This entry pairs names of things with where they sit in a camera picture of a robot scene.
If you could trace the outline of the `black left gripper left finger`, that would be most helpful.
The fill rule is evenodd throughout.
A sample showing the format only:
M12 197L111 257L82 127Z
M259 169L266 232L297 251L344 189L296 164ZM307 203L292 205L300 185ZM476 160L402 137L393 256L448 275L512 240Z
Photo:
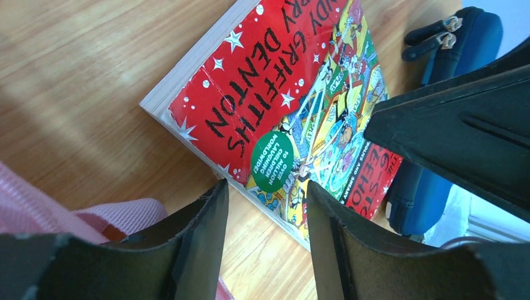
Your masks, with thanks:
M229 187L121 242L71 234L1 235L2 299L214 299Z

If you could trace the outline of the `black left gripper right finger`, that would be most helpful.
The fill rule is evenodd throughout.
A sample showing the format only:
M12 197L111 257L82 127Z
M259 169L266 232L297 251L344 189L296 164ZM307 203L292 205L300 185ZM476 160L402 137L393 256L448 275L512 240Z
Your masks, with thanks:
M529 244L438 248L398 236L307 186L319 299L528 299Z

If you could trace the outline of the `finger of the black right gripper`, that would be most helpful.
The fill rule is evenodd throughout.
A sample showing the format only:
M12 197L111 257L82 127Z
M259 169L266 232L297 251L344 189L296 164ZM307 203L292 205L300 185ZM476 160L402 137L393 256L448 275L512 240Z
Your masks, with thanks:
M529 41L381 102L364 137L529 220Z

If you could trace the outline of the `pink backpack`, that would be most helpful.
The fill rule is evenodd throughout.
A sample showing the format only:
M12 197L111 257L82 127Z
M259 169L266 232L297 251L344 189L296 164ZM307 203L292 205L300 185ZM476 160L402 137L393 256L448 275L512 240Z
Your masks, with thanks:
M170 215L152 198L70 211L1 166L1 235L71 234L94 244L118 243ZM214 299L231 298L219 276Z

